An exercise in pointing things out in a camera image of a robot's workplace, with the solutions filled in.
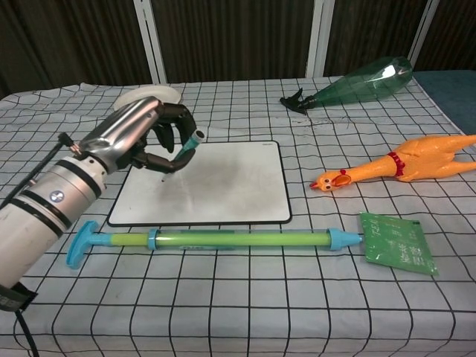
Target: blue nozzle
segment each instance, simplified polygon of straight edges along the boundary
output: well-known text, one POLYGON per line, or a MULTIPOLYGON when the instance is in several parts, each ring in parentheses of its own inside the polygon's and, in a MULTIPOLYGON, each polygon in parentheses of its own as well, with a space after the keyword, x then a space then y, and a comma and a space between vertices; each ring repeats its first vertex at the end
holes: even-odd
POLYGON ((96 221, 87 221, 73 239, 68 254, 66 254, 66 265, 72 269, 80 267, 81 260, 85 252, 93 245, 112 245, 112 234, 96 234, 99 228, 96 221))
POLYGON ((337 228, 330 228, 330 250, 338 251, 349 245, 359 244, 362 241, 357 233, 348 233, 337 228))

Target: green plastic bottle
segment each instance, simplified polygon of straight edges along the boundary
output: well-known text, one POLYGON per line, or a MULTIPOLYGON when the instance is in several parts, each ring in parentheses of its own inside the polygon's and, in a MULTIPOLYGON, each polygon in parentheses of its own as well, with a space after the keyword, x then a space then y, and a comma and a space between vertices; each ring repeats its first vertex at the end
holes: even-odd
POLYGON ((336 104, 369 102, 391 96, 412 78, 413 69, 405 57, 382 57, 340 78, 318 93, 299 101, 300 89, 292 97, 281 98, 287 108, 302 114, 307 109, 336 104))

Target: black cable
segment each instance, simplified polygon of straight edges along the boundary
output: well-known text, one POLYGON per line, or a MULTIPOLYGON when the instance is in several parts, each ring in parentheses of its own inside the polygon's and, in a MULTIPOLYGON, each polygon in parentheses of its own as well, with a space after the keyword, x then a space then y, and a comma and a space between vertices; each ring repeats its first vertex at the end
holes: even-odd
POLYGON ((36 348, 35 340, 31 335, 30 329, 28 328, 27 322, 23 318, 22 313, 19 310, 16 310, 15 315, 18 319, 18 322, 20 323, 20 326, 22 327, 23 333, 25 334, 28 344, 30 345, 30 350, 33 353, 33 357, 39 357, 38 348, 36 348))
MULTIPOLYGON (((59 134, 58 141, 59 142, 53 147, 53 149, 51 149, 50 152, 46 154, 46 156, 30 171, 30 173, 28 173, 28 175, 26 175, 25 178, 22 179, 20 183, 15 186, 15 188, 13 188, 12 192, 10 192, 7 197, 5 197, 5 200, 0 204, 0 210, 6 205, 8 205, 12 198, 18 192, 20 192, 33 177, 38 175, 38 173, 43 170, 43 168, 61 150, 63 146, 71 147, 72 145, 74 145, 72 139, 68 136, 68 134, 64 132, 59 134)), ((27 322, 23 318, 22 313, 19 310, 16 310, 15 316, 18 322, 20 323, 20 326, 22 327, 23 333, 25 334, 28 344, 30 345, 30 350, 33 353, 33 357, 39 357, 38 348, 36 347, 35 340, 31 335, 30 329, 28 328, 27 322)))

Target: black curtain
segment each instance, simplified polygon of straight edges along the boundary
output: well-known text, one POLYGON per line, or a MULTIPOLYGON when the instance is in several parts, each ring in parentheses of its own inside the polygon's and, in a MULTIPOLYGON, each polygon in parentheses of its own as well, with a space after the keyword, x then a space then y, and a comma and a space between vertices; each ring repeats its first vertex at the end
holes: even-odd
POLYGON ((1 0, 0 97, 151 83, 132 0, 1 0))
POLYGON ((410 52, 426 0, 335 0, 325 76, 410 52))
POLYGON ((167 80, 304 77, 313 0, 152 0, 167 80))
POLYGON ((440 0, 415 69, 476 70, 475 0, 440 0))

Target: green tube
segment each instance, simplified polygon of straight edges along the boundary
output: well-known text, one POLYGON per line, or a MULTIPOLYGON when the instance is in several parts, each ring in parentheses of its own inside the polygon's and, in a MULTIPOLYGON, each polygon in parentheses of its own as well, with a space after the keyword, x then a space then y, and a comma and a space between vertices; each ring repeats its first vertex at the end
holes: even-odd
POLYGON ((328 233, 233 233, 233 231, 213 233, 190 233, 187 231, 160 233, 155 238, 156 248, 165 246, 273 246, 273 245, 327 245, 331 243, 328 233))
POLYGON ((133 245, 147 247, 147 233, 127 233, 113 234, 111 245, 133 245))

